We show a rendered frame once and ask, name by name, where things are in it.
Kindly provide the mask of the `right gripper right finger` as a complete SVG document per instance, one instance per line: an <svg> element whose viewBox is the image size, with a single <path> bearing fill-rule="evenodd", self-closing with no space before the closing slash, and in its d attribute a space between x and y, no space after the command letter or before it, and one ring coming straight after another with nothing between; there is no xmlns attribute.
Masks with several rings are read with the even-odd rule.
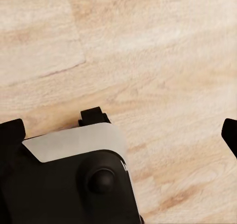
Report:
<svg viewBox="0 0 237 224"><path fill-rule="evenodd" d="M237 120L225 119L221 135L237 158Z"/></svg>

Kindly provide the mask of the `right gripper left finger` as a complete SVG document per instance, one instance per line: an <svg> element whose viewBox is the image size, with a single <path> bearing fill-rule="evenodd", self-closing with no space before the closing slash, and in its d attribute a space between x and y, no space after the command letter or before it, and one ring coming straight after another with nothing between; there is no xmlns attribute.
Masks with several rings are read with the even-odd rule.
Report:
<svg viewBox="0 0 237 224"><path fill-rule="evenodd" d="M0 124L0 177L26 137L22 119Z"/></svg>

